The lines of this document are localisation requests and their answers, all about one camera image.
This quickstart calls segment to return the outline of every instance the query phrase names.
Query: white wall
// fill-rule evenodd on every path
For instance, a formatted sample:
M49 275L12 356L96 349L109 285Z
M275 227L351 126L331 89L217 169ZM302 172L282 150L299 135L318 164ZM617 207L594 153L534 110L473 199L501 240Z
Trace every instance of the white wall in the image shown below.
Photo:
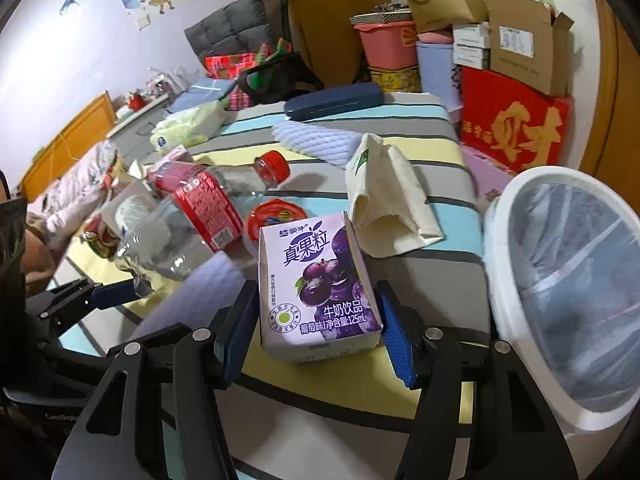
M23 0L0 34L0 168L16 185L31 157L104 90L112 97L142 87L146 67L198 70L183 30L233 0L192 0L138 31L120 0L58 11L64 0ZM600 38L594 0L555 0L575 20L575 122L562 161L576 168L598 89Z
M183 30L235 0L191 0L139 31L120 0L60 16L65 0L23 0L0 34L0 169L18 184L31 158L99 94L114 98L146 70L202 67Z
M573 127L569 130L561 153L561 164L578 168L584 153L600 81L600 33L595 0L554 0L558 10L566 13L575 24L572 57L573 76L569 94L575 98Z

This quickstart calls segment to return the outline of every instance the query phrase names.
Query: red bottle cap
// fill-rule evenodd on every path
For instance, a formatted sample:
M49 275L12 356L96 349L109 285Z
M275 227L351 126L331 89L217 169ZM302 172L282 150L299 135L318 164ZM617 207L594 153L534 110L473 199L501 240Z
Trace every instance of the red bottle cap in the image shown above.
M257 242L260 239L260 228L268 225L267 220L271 218L286 224L287 222L306 218L306 213L304 209L291 202L273 198L251 211L246 226L249 238Z
M273 171L273 176L276 178L276 182L278 184L281 184L288 179L289 175L291 174L289 163L280 152L271 150L270 152L265 153L260 158L264 161L267 167L271 171Z

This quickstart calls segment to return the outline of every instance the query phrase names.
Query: plastic bag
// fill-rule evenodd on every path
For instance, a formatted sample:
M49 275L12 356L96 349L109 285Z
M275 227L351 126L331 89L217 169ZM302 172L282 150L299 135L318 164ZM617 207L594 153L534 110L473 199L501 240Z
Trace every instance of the plastic bag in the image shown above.
M171 114L154 128L149 141L156 152L166 155L176 146L193 146L214 137L225 121L222 103L213 101Z
M604 202L544 184L513 207L511 261L530 330L564 390L605 412L640 386L640 246Z

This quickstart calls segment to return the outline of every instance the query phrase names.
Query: metal screw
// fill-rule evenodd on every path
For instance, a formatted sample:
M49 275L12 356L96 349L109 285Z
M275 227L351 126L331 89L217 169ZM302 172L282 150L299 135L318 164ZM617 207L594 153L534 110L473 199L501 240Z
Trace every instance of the metal screw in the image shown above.
M205 339L209 339L211 337L211 332L208 328L199 328L194 331L192 335L196 341L204 341Z
M438 339L442 339L443 334L442 330L440 330L438 327L430 326L427 330L424 331L424 335L432 341L437 341Z
M142 346L140 346L140 343L134 341L133 343L129 343L124 347L124 353L127 355L135 355L140 352L141 348Z
M501 354L508 354L511 351L511 345L502 339L498 339L494 343L494 348L496 352L500 352Z

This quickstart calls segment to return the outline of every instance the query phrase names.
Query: yellow tin can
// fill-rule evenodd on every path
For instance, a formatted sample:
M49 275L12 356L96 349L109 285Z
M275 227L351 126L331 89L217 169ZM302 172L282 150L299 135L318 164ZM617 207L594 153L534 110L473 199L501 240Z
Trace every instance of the yellow tin can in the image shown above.
M383 70L369 67L371 80L385 92L422 92L418 66L409 66L400 70Z

